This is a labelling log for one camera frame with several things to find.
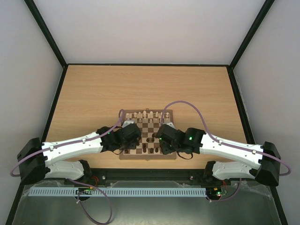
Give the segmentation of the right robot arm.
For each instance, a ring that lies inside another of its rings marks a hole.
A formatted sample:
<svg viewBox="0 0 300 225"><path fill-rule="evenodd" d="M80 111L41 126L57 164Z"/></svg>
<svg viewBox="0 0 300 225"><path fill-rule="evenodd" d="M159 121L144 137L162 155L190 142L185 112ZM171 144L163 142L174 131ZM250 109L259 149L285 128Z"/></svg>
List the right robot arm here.
<svg viewBox="0 0 300 225"><path fill-rule="evenodd" d="M204 172L208 183L233 178L254 179L257 182L276 187L279 185L281 156L271 142L263 145L244 144L209 136L203 130L188 128L177 130L172 123L163 124L155 135L163 154L184 152L187 154L209 154L230 159L229 163L210 162Z"/></svg>

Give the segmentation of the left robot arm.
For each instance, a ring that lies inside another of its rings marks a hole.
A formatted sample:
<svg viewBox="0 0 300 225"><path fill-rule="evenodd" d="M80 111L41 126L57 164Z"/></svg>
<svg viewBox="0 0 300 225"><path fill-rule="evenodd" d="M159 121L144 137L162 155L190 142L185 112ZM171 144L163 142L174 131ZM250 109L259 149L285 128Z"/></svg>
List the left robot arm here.
<svg viewBox="0 0 300 225"><path fill-rule="evenodd" d="M82 163L68 163L67 159L84 154L134 149L141 137L139 127L129 121L120 128L102 127L88 135L60 142L30 139L17 155L21 183L34 184L45 178L77 180L86 173L85 167Z"/></svg>

